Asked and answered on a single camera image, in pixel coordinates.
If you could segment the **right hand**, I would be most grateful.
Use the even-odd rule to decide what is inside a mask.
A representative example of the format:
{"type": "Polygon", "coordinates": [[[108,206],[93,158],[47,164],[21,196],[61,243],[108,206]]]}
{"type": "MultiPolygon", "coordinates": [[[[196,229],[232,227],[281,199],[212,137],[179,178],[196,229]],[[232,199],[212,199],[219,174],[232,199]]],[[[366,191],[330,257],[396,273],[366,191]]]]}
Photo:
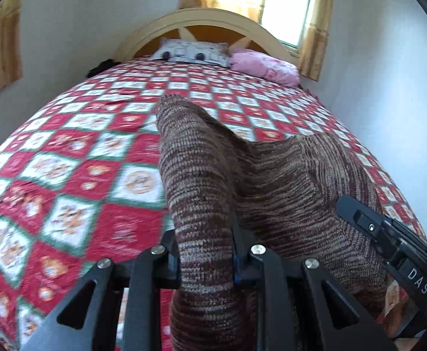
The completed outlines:
{"type": "Polygon", "coordinates": [[[411,351],[418,341],[418,338],[398,338],[394,340],[394,344],[398,351],[411,351]]]}

